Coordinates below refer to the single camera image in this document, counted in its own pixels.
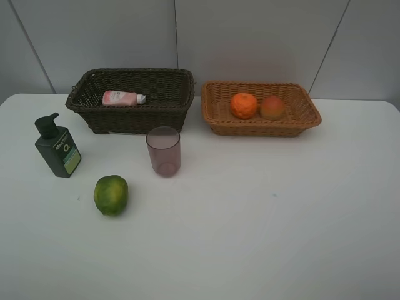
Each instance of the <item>apple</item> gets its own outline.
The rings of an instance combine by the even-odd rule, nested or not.
[[[284,111],[285,103],[277,96],[269,96],[261,103],[260,115],[264,119],[277,120]]]

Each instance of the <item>pink lotion bottle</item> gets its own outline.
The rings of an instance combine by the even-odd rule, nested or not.
[[[106,91],[102,97],[102,105],[136,106],[146,102],[146,96],[135,92]]]

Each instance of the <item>dark green bottle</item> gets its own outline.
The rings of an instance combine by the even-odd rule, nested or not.
[[[68,178],[81,162],[81,154],[68,129],[56,126],[54,123],[54,119],[58,116],[59,114],[55,112],[36,120],[35,125],[41,137],[36,141],[35,146],[54,175]]]

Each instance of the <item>white wall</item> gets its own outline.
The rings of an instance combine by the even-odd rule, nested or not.
[[[57,93],[94,68],[176,68],[174,0],[12,0]]]
[[[9,3],[0,1],[0,104],[17,93],[52,93]]]
[[[179,67],[207,80],[294,81],[306,89],[348,0],[176,0]]]
[[[398,0],[352,0],[311,96],[380,99],[400,108],[399,16]]]

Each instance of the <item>white bottle cap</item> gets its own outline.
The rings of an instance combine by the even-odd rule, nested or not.
[[[146,102],[146,96],[145,96],[145,95],[138,94],[138,95],[137,95],[137,103],[138,103],[138,104],[143,104],[143,103],[145,103],[145,102]]]

